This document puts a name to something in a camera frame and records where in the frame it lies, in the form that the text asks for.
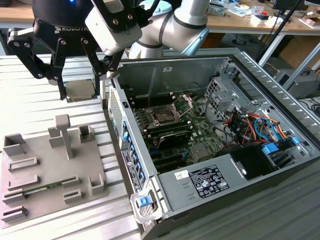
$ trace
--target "green circuit board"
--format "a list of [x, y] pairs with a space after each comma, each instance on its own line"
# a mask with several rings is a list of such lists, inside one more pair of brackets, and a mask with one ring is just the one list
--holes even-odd
[[[189, 109], [189, 105], [186, 104], [186, 101], [179, 100], [175, 104], [176, 110], [179, 114], [183, 114], [187, 109]], [[193, 165], [211, 158], [214, 158], [215, 155], [224, 147], [224, 144], [218, 137], [218, 135], [213, 131], [212, 126], [207, 121], [203, 108], [204, 105], [197, 102], [192, 102], [193, 108], [190, 109], [187, 113], [185, 113], [181, 118], [172, 119], [172, 117], [167, 116], [165, 113], [169, 112], [170, 105], [161, 105], [154, 106], [148, 109], [135, 109], [134, 115], [136, 116], [144, 116], [144, 121], [138, 121], [138, 126], [143, 135], [145, 128], [157, 128], [154, 123], [154, 114], [152, 115], [150, 112], [159, 113], [166, 116], [160, 124], [166, 125], [179, 121], [190, 121], [191, 122], [191, 137], [187, 143], [182, 143], [181, 145], [157, 150], [156, 147], [152, 146], [147, 139], [147, 136], [144, 135], [144, 140], [147, 148], [149, 149], [150, 156], [154, 165], [160, 166], [164, 160], [167, 160], [174, 156], [183, 156], [183, 163], [180, 167], [185, 167], [189, 165]]]

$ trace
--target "blue cable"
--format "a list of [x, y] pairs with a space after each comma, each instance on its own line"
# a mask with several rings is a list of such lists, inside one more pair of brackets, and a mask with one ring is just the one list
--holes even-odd
[[259, 120], [259, 119], [260, 119], [260, 118], [258, 118], [258, 119], [255, 120], [255, 122], [254, 122], [254, 130], [255, 130], [256, 134], [258, 134], [260, 137], [264, 138], [264, 139], [266, 140], [266, 143], [268, 144], [268, 143], [269, 143], [268, 138], [265, 137], [264, 135], [260, 134], [260, 132], [258, 131], [257, 124], [258, 124], [258, 120]]
[[260, 132], [258, 131], [257, 124], [258, 124], [258, 120], [259, 120], [259, 119], [263, 119], [263, 120], [265, 120], [266, 122], [268, 122], [268, 123], [271, 125], [271, 127], [272, 127], [272, 130], [273, 130], [273, 132], [274, 132], [274, 134], [275, 134], [275, 137], [276, 137], [278, 140], [283, 140], [283, 138], [281, 137], [281, 135], [280, 135], [279, 133], [277, 133], [274, 125], [272, 124], [272, 122], [271, 122], [269, 119], [266, 119], [266, 118], [264, 118], [264, 117], [258, 118], [258, 119], [255, 120], [255, 122], [254, 122], [254, 130], [255, 130], [255, 132], [256, 132], [260, 137], [264, 138], [264, 139], [267, 141], [267, 143], [269, 143], [268, 139], [267, 139], [264, 135], [260, 134]]

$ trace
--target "electronic equipment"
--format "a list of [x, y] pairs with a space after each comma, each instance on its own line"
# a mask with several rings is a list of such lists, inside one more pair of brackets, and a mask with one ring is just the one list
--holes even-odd
[[12, 3], [12, 0], [0, 0], [0, 8], [9, 7]]
[[274, 79], [297, 99], [305, 99], [310, 95], [320, 96], [320, 77], [318, 74], [306, 69], [294, 79], [294, 82], [288, 85], [287, 80], [294, 72], [294, 69], [282, 69]]
[[320, 6], [320, 0], [305, 0], [304, 4], [308, 6]]
[[274, 186], [320, 157], [312, 134], [320, 127], [310, 113], [247, 54], [211, 52], [124, 60], [110, 78], [108, 112], [145, 240]]
[[[286, 18], [286, 11], [291, 10], [296, 4], [298, 0], [275, 0], [273, 4], [273, 9], [279, 10], [279, 12], [275, 12], [274, 15], [276, 17], [285, 19]], [[305, 2], [302, 1], [301, 4], [296, 9], [297, 11], [305, 11], [307, 10], [308, 6], [305, 5]]]

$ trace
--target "white sticker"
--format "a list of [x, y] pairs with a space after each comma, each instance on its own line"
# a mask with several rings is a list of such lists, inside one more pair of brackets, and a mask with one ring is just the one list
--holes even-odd
[[172, 66], [167, 66], [167, 67], [164, 67], [163, 68], [163, 72], [166, 73], [166, 72], [171, 72], [172, 71]]
[[189, 177], [188, 170], [175, 172], [174, 175], [177, 180]]
[[225, 185], [227, 185], [226, 182], [220, 183], [220, 187], [223, 187], [223, 186], [225, 186]]

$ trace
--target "black stand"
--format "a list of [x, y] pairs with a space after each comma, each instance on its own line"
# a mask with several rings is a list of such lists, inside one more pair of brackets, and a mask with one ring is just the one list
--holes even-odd
[[286, 15], [285, 19], [283, 20], [283, 22], [281, 23], [281, 25], [279, 26], [279, 28], [276, 30], [276, 32], [274, 33], [274, 35], [271, 38], [271, 41], [267, 44], [267, 46], [264, 48], [264, 50], [256, 57], [255, 61], [259, 62], [262, 57], [264, 56], [264, 54], [266, 53], [267, 49], [271, 46], [271, 44], [274, 42], [274, 40], [276, 39], [276, 37], [279, 35], [279, 33], [281, 32], [281, 30], [284, 28], [284, 26], [286, 25], [286, 23], [288, 22], [288, 20], [290, 19], [290, 17], [292, 16], [292, 14], [294, 14], [295, 10], [298, 8], [298, 6], [301, 4], [303, 0], [298, 0], [295, 4], [295, 6], [290, 10], [290, 12]]
[[279, 11], [279, 12], [274, 12], [273, 13], [276, 17], [278, 17], [279, 16], [279, 18], [282, 18], [283, 20], [284, 19], [286, 19], [286, 17], [287, 17], [287, 15], [286, 15], [286, 10], [281, 10], [281, 11]]

